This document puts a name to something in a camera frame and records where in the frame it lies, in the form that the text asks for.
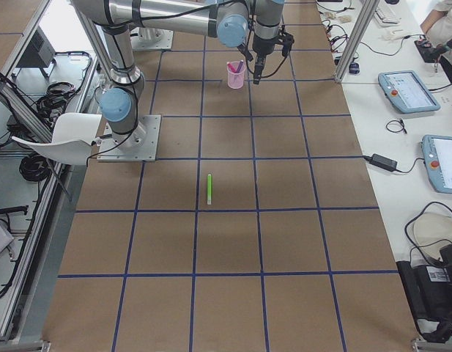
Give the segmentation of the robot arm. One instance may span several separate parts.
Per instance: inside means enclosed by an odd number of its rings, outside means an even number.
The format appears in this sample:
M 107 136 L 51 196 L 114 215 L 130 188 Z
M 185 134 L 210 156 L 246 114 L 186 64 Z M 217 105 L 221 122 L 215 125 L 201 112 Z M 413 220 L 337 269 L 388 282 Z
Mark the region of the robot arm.
M 138 127 L 137 105 L 144 88 L 130 39 L 132 28 L 165 29 L 216 38 L 253 62 L 253 82 L 263 76 L 276 45 L 287 56 L 293 43 L 281 24 L 283 1 L 74 1 L 74 8 L 99 26 L 111 60 L 111 80 L 130 94 L 127 107 L 104 112 L 114 134 L 124 137 Z

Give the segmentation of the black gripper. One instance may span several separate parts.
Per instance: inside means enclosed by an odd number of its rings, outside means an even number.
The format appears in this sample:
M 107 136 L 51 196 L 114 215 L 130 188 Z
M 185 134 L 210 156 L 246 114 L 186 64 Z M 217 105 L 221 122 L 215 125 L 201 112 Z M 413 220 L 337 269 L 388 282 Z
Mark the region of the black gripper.
M 274 47 L 277 43 L 278 36 L 272 37 L 270 39 L 264 39 L 257 34 L 253 36 L 252 49 L 257 55 L 253 69 L 253 83 L 255 85 L 258 85 L 262 79 L 262 74 L 266 63 L 266 56 L 270 55 L 273 52 Z M 240 53 L 245 57 L 247 62 L 251 62 L 253 60 L 252 53 L 244 43 L 240 44 Z

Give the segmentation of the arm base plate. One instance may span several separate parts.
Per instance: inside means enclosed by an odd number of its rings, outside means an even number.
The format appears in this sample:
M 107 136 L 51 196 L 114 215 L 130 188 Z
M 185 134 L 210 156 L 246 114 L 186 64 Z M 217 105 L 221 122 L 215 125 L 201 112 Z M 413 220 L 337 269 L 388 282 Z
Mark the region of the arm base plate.
M 174 32 L 165 29 L 136 28 L 130 39 L 134 51 L 171 50 Z
M 160 115 L 142 115 L 138 118 L 138 127 L 126 142 L 119 143 L 124 136 L 113 133 L 108 123 L 104 134 L 111 134 L 103 139 L 97 160 L 101 162 L 155 161 L 160 133 Z

